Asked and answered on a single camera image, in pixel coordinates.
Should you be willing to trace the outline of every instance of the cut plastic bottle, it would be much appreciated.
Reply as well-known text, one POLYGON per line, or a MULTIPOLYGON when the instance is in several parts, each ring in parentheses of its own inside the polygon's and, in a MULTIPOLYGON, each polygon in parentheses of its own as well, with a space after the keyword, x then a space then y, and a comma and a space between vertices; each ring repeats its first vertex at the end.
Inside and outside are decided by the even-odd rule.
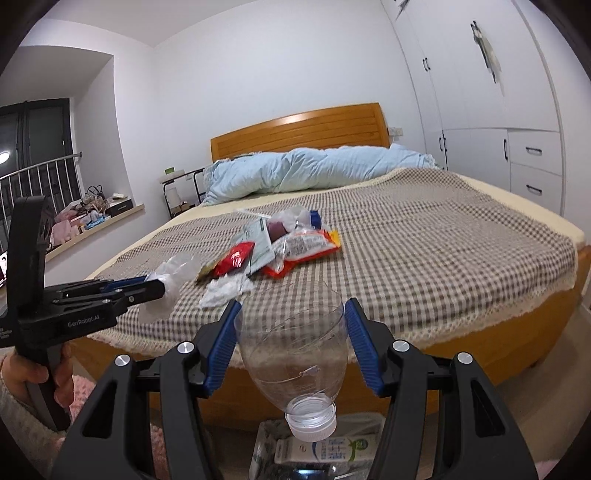
POLYGON ((293 435, 328 438, 348 360, 341 296, 319 281, 283 284, 251 294, 235 326, 252 380, 293 435))

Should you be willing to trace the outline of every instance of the cream bed sheet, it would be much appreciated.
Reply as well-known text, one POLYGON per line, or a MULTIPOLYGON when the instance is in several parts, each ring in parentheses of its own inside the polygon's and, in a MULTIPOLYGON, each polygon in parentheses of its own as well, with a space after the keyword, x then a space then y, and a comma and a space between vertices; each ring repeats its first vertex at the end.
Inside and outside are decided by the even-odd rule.
MULTIPOLYGON (((502 190, 498 187, 494 187, 489 185, 483 181, 471 179, 468 177, 462 177, 469 185, 474 187, 481 192, 484 192, 491 197, 493 197, 498 202, 503 203, 504 205, 517 210, 529 217, 537 220, 541 223, 546 224, 549 228, 554 230, 557 233, 560 233, 564 236, 569 237, 574 244, 577 246, 577 249, 581 249, 586 245, 585 235, 584 232, 570 223, 569 221, 562 218, 560 215, 557 215, 554 212, 551 212, 540 205, 537 205, 523 197, 515 195, 514 193, 507 192, 502 190)), ((368 186, 374 184, 378 179, 373 179, 369 181, 365 181, 362 183, 357 183, 355 185, 349 185, 346 187, 341 187, 341 189, 351 189, 357 188, 360 186, 368 186)), ((165 223, 160 228, 154 230, 153 232, 149 233, 145 237, 138 240, 133 245, 130 245, 128 248, 120 252, 115 257, 111 258, 109 261, 105 262, 101 265, 97 270, 95 270, 88 278, 94 278, 97 276, 101 271, 105 268, 110 267, 115 263, 117 258, 126 253, 127 251, 131 250, 132 248, 138 247, 148 240, 150 240, 154 235, 165 230, 169 227, 174 225, 178 225, 179 223, 189 222, 191 220, 195 220, 197 218, 209 218, 217 215, 221 215, 223 213, 233 212, 239 208, 255 208, 260 207, 263 205, 268 205, 269 203, 277 202, 279 200, 287 200, 287 199, 295 199, 299 197, 303 197, 308 195, 309 193, 319 193, 319 192, 326 192, 327 190, 305 190, 303 192, 291 192, 291 193, 277 193, 277 194, 265 194, 260 196, 249 197, 247 199, 237 200, 235 202, 228 202, 222 203, 221 205, 213 205, 213 206, 203 206, 200 205, 198 207, 192 208, 178 217, 170 220, 169 222, 165 223)))

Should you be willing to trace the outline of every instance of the drawer handle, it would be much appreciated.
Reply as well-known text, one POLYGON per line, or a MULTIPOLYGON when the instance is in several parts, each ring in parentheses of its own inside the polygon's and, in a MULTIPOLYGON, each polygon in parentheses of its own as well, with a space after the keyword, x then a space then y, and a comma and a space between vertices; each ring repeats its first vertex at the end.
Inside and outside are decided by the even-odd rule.
POLYGON ((530 155, 535 155, 536 157, 542 156, 542 149, 541 148, 533 148, 533 147, 526 147, 525 151, 530 155))
POLYGON ((537 189, 535 187, 532 187, 531 185, 526 185, 526 187, 534 195, 537 195, 538 197, 541 197, 542 196, 542 191, 540 189, 537 189))

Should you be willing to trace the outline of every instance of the wooden headboard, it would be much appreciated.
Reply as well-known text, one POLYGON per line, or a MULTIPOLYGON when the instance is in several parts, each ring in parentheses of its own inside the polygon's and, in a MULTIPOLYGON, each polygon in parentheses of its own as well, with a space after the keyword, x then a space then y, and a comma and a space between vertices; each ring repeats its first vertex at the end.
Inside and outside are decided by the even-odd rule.
POLYGON ((379 103, 338 106, 277 118, 212 138, 212 160, 296 147, 390 146, 379 103))

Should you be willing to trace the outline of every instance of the light blue pillow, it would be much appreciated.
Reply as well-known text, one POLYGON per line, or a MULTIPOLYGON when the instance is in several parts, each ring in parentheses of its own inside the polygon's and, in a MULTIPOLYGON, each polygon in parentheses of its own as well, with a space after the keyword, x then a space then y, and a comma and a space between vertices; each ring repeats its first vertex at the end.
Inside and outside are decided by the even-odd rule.
POLYGON ((431 155, 402 145, 296 148, 287 153, 259 153, 218 161, 204 172, 204 205, 241 199, 253 193, 329 189, 374 179, 401 167, 436 167, 431 155))

